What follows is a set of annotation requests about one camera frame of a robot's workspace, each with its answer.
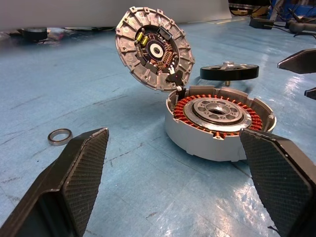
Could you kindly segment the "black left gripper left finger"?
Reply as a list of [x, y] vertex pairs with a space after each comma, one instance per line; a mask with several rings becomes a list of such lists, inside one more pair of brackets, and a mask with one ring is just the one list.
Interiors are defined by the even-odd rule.
[[0, 228], [0, 237], [83, 237], [101, 182], [109, 130], [71, 139]]

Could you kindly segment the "small dark round base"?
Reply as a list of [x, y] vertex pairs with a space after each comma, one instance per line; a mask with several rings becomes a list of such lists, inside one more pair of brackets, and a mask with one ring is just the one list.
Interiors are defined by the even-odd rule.
[[31, 41], [45, 40], [48, 37], [47, 28], [23, 28], [20, 32], [25, 39]]

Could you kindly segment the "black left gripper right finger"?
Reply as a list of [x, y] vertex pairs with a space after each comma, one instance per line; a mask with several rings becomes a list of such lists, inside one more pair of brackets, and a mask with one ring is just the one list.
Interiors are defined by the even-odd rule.
[[255, 189], [280, 237], [316, 237], [316, 164], [291, 140], [242, 129]]

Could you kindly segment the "white backdrop panel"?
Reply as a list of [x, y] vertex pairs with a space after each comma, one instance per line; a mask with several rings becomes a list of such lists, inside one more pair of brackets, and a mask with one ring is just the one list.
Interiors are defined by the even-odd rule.
[[160, 9], [176, 23], [232, 17], [228, 0], [0, 0], [0, 31], [115, 27], [133, 6]]

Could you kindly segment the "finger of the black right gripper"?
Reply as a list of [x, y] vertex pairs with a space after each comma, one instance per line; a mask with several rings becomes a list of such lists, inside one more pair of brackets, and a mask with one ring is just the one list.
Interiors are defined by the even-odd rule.
[[304, 92], [304, 96], [316, 100], [316, 87], [312, 88], [312, 89], [308, 89]]
[[316, 73], [316, 48], [294, 53], [280, 61], [277, 67], [298, 74]]

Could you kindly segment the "black box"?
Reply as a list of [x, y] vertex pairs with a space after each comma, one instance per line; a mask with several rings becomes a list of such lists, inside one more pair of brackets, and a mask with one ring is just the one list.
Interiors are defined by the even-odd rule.
[[250, 17], [249, 26], [255, 28], [255, 29], [265, 29], [270, 30], [274, 26], [274, 21], [263, 19], [263, 18], [255, 18]]

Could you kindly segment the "black rotor wheel with spokes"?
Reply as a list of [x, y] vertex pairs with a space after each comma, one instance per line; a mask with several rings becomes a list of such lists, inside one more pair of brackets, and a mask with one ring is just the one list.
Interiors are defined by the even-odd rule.
[[200, 78], [204, 80], [224, 81], [230, 86], [231, 81], [255, 79], [259, 76], [259, 66], [251, 64], [236, 64], [226, 61], [221, 65], [200, 68]]

